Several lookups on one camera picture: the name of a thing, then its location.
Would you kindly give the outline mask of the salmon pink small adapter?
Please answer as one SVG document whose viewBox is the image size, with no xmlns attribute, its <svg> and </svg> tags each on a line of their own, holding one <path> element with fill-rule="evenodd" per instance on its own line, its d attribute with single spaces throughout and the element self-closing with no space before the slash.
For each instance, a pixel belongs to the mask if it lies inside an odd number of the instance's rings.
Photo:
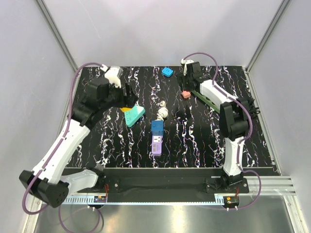
<svg viewBox="0 0 311 233">
<path fill-rule="evenodd" d="M 183 96 L 184 99 L 188 99 L 188 98 L 191 97 L 191 92 L 189 92 L 189 91 L 183 91 L 183 92 L 182 92 L 182 96 Z"/>
</svg>

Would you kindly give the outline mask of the yellow cube socket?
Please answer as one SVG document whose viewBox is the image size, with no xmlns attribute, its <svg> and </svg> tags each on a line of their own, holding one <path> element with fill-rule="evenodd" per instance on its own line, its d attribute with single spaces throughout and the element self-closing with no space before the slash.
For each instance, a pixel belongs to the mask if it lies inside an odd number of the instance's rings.
<svg viewBox="0 0 311 233">
<path fill-rule="evenodd" d="M 128 107 L 123 107 L 123 108 L 120 108 L 120 110 L 125 113 L 125 112 L 128 112 L 128 111 L 131 111 L 132 108 L 128 108 Z"/>
</svg>

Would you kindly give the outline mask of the light blue small adapter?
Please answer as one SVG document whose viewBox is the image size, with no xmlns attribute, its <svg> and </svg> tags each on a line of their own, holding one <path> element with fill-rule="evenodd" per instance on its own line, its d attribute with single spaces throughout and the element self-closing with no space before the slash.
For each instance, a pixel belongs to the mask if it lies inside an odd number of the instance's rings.
<svg viewBox="0 0 311 233">
<path fill-rule="evenodd" d="M 173 75 L 173 70 L 168 67 L 164 67 L 161 73 L 165 77 L 171 77 Z"/>
</svg>

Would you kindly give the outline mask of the blue cube plug adapter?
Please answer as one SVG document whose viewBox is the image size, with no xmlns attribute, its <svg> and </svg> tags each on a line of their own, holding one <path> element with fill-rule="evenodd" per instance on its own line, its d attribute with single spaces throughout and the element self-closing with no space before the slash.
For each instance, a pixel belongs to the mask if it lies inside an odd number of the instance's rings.
<svg viewBox="0 0 311 233">
<path fill-rule="evenodd" d="M 151 132 L 153 136 L 163 136 L 164 134 L 163 120 L 153 120 L 151 124 Z"/>
</svg>

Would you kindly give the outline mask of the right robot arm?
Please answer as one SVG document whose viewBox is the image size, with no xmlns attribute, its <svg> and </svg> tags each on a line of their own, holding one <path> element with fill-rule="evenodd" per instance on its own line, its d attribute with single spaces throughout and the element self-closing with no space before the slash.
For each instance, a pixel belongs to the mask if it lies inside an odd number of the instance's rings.
<svg viewBox="0 0 311 233">
<path fill-rule="evenodd" d="M 183 59 L 181 65 L 183 72 L 177 79 L 182 90 L 197 91 L 219 109 L 219 129 L 225 138 L 225 162 L 221 177 L 211 187 L 232 192 L 243 181 L 242 149 L 253 130 L 249 102 L 229 94 L 214 80 L 204 77 L 199 62 Z"/>
</svg>

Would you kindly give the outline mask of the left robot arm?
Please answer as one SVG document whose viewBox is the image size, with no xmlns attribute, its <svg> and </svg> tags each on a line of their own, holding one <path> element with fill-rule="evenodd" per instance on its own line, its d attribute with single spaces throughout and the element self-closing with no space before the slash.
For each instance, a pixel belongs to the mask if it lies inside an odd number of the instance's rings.
<svg viewBox="0 0 311 233">
<path fill-rule="evenodd" d="M 133 108 L 138 97 L 129 83 L 117 87 L 106 78 L 97 78 L 86 85 L 84 95 L 74 104 L 61 134 L 44 158 L 31 170 L 23 170 L 19 180 L 31 194 L 52 208 L 60 206 L 68 195 L 90 188 L 104 189 L 102 169 L 84 169 L 63 175 L 65 166 L 77 147 L 110 108 Z"/>
</svg>

